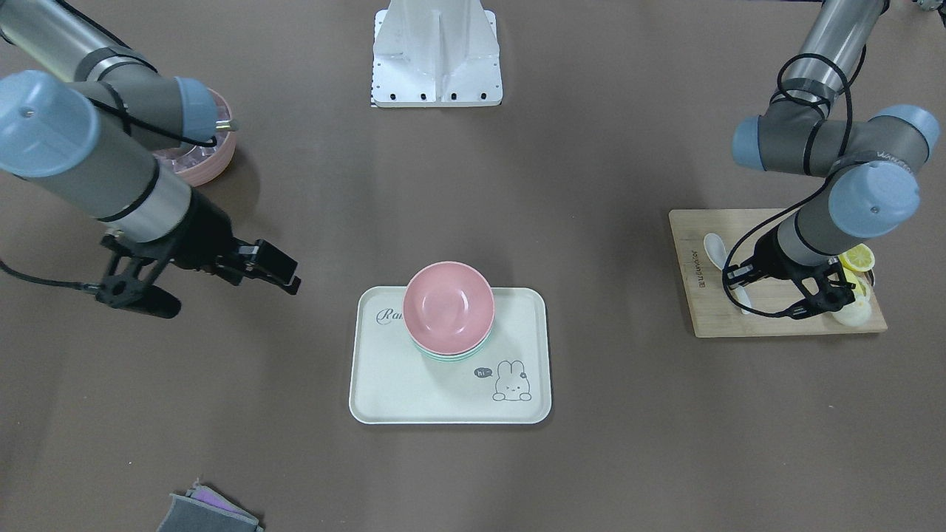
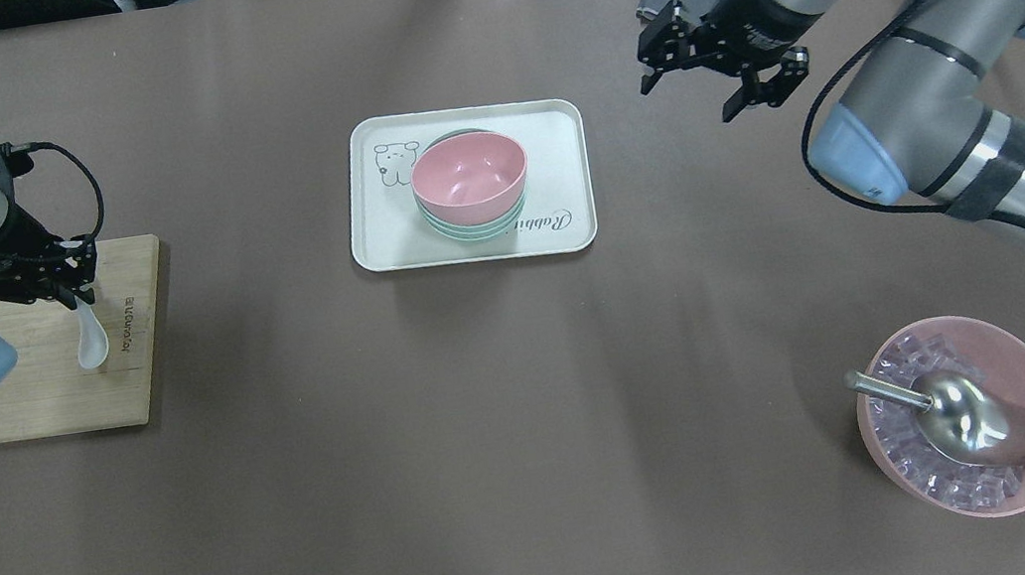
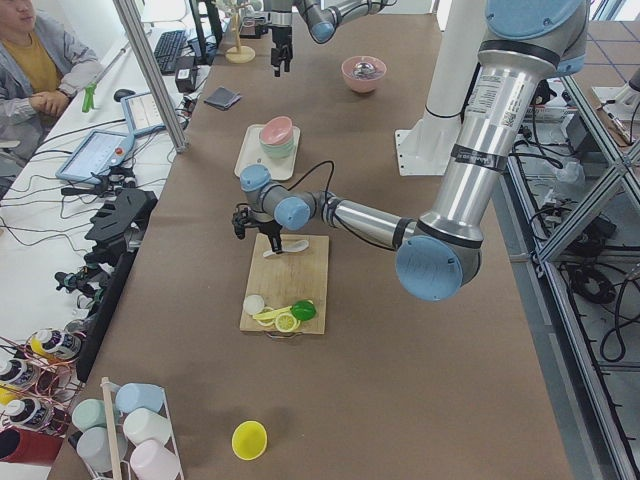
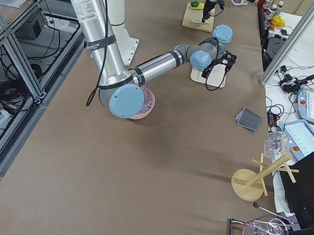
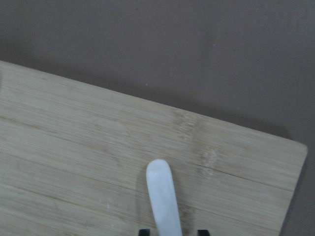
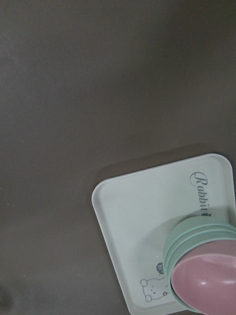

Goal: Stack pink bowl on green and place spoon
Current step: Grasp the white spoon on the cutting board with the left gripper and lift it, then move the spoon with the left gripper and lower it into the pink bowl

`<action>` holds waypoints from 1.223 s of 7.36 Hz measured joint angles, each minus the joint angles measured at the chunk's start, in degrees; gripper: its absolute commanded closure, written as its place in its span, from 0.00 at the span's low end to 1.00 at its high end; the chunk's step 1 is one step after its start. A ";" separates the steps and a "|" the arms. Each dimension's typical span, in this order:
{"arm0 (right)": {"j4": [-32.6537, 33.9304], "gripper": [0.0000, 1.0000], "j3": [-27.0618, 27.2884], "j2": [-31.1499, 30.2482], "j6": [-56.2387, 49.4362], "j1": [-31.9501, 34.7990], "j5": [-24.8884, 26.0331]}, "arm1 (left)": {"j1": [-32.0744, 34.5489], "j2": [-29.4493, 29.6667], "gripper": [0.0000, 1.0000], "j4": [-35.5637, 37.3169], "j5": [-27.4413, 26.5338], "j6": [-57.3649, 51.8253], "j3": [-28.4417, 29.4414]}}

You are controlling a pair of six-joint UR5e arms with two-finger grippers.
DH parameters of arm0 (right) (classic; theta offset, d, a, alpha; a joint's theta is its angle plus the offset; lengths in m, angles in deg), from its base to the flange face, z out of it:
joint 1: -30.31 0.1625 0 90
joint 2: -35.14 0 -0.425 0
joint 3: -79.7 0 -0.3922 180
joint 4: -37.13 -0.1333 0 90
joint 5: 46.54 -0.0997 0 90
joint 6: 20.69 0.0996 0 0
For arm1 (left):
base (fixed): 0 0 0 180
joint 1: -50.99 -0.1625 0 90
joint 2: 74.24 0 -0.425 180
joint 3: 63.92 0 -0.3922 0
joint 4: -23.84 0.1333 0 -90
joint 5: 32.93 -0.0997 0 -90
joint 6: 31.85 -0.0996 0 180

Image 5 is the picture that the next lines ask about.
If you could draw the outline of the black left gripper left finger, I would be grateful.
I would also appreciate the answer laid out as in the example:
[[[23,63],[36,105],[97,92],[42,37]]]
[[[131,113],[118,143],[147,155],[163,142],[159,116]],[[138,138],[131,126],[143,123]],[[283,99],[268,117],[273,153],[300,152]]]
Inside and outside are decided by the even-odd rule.
[[[150,229],[140,229],[138,236],[150,236]]]

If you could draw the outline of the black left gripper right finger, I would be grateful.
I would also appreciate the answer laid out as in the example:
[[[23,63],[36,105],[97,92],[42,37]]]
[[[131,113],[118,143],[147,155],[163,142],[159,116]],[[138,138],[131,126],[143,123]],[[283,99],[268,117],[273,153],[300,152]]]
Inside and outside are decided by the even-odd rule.
[[[209,236],[209,231],[208,230],[197,230],[197,236]]]

